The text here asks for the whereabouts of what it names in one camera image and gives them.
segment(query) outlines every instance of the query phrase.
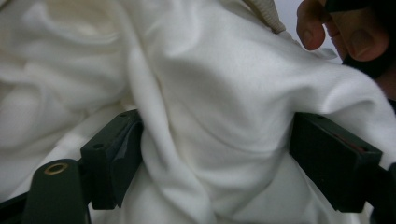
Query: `beige strap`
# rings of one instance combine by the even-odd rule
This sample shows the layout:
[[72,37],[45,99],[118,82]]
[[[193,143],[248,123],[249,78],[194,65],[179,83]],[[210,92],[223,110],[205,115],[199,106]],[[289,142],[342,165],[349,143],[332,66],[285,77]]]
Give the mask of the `beige strap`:
[[285,25],[280,21],[277,15],[274,0],[243,0],[256,14],[256,16],[266,26],[270,27],[275,34],[286,30]]

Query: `wrinkled fabric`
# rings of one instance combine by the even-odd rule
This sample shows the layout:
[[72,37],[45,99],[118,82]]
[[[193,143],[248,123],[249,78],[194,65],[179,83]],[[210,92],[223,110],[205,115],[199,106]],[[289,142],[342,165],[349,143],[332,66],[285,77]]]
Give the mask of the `wrinkled fabric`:
[[144,162],[122,208],[93,223],[364,223],[334,212],[288,154],[295,112],[396,161],[374,82],[273,34],[241,1],[17,0],[0,12],[0,50],[1,201],[132,108]]

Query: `human hand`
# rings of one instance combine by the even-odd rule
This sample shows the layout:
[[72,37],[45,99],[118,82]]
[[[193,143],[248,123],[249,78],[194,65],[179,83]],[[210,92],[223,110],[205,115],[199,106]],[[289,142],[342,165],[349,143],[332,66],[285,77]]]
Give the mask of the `human hand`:
[[[389,34],[371,8],[328,13],[325,3],[326,0],[304,0],[297,10],[297,34],[306,49],[322,45],[325,24],[342,60],[349,54],[357,61],[368,62],[386,51]],[[395,64],[375,81],[389,99],[396,99]]]

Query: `white fabric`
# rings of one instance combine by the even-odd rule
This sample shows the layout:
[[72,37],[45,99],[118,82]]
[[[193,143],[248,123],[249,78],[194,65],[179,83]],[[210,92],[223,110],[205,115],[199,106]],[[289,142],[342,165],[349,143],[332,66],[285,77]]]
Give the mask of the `white fabric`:
[[360,223],[288,154],[294,112],[396,161],[396,122],[365,75],[272,34],[240,1],[31,0],[0,12],[0,200],[123,110],[145,122],[121,209],[93,223]]

